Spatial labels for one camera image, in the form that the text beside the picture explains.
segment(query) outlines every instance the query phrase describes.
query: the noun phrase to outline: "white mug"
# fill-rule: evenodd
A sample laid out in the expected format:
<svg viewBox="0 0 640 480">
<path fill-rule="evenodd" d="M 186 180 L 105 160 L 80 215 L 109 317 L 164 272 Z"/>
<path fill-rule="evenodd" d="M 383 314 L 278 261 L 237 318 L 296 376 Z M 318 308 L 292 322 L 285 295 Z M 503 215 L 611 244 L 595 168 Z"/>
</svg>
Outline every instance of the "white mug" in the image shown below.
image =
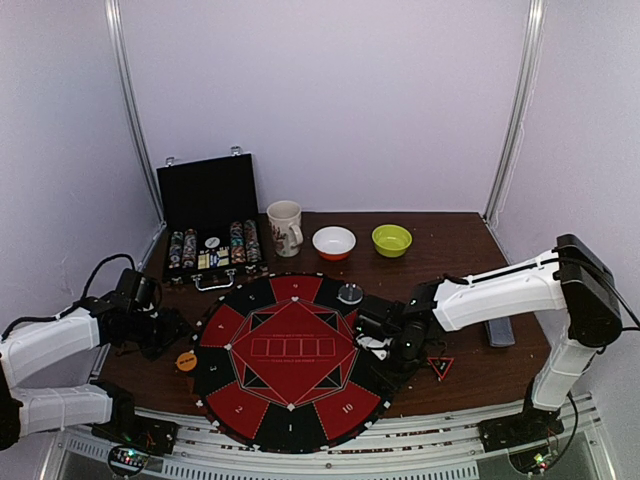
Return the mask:
<svg viewBox="0 0 640 480">
<path fill-rule="evenodd" d="M 267 216 L 276 253 L 281 257 L 297 255 L 304 241 L 300 229 L 302 224 L 300 205 L 290 200 L 272 203 L 267 208 Z"/>
</svg>

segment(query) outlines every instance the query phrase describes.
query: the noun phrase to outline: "robotic arm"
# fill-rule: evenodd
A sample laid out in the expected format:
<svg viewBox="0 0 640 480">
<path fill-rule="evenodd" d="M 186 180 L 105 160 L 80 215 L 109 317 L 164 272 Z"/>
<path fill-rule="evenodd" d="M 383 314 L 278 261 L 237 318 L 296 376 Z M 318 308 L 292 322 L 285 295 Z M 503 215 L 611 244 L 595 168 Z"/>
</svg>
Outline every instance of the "robotic arm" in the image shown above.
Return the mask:
<svg viewBox="0 0 640 480">
<path fill-rule="evenodd" d="M 546 438 L 563 426 L 559 409 L 596 352 L 622 332 L 609 269 L 577 237 L 558 238 L 553 250 L 518 265 L 415 287 L 406 304 L 365 297 L 356 324 L 365 349 L 375 345 L 394 371 L 413 371 L 426 341 L 493 318 L 564 310 L 569 324 L 529 386 L 523 412 L 479 425 L 486 451 Z"/>
<path fill-rule="evenodd" d="M 116 289 L 102 298 L 83 297 L 55 317 L 26 318 L 27 326 L 9 326 L 0 343 L 0 450 L 30 433 L 100 424 L 94 433 L 114 441 L 136 444 L 139 437 L 154 441 L 162 452 L 168 422 L 137 417 L 133 397 L 107 383 L 73 388 L 25 389 L 21 383 L 43 368 L 75 353 L 126 341 L 137 343 L 142 355 L 158 358 L 189 327 L 176 310 L 154 307 L 156 282 L 131 269 L 123 271 Z"/>
</svg>

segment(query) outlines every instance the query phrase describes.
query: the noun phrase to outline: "yellow-green bowl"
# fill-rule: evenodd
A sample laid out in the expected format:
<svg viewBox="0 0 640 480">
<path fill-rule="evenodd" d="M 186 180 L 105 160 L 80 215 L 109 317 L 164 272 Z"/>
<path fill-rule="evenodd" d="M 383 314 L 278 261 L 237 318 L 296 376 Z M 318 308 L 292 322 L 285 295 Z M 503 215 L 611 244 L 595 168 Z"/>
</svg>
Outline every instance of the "yellow-green bowl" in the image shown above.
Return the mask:
<svg viewBox="0 0 640 480">
<path fill-rule="evenodd" d="M 389 258 L 401 257 L 411 246 L 409 231 L 399 225 L 380 225 L 371 234 L 377 252 Z"/>
</svg>

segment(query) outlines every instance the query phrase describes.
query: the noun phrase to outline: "orange chip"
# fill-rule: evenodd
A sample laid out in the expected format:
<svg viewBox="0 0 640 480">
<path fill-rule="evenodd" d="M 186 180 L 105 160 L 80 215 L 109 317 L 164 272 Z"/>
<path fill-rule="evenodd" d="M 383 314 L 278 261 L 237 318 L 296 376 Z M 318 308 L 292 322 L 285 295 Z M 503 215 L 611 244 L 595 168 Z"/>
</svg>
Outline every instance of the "orange chip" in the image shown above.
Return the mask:
<svg viewBox="0 0 640 480">
<path fill-rule="evenodd" d="M 176 366 L 183 372 L 190 372 L 198 363 L 198 358 L 191 352 L 183 353 L 176 360 Z"/>
</svg>

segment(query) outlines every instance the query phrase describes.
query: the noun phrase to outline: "stack of poker chips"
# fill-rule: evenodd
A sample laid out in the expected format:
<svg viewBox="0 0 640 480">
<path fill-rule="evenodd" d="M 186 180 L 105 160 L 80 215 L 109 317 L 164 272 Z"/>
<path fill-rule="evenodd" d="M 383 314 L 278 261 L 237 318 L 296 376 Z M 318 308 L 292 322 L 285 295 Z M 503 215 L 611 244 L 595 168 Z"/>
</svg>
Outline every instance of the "stack of poker chips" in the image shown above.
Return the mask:
<svg viewBox="0 0 640 480">
<path fill-rule="evenodd" d="M 242 222 L 233 222 L 229 233 L 231 235 L 231 263 L 246 263 L 247 255 L 244 250 Z"/>
<path fill-rule="evenodd" d="M 182 260 L 182 242 L 184 234 L 182 232 L 173 232 L 169 242 L 169 268 L 180 268 Z"/>
<path fill-rule="evenodd" d="M 261 260 L 260 243 L 258 242 L 258 227 L 255 220 L 244 222 L 244 239 L 246 241 L 247 261 L 257 263 Z"/>
<path fill-rule="evenodd" d="M 184 232 L 184 248 L 182 250 L 182 268 L 193 268 L 196 264 L 196 231 L 190 228 Z"/>
</svg>

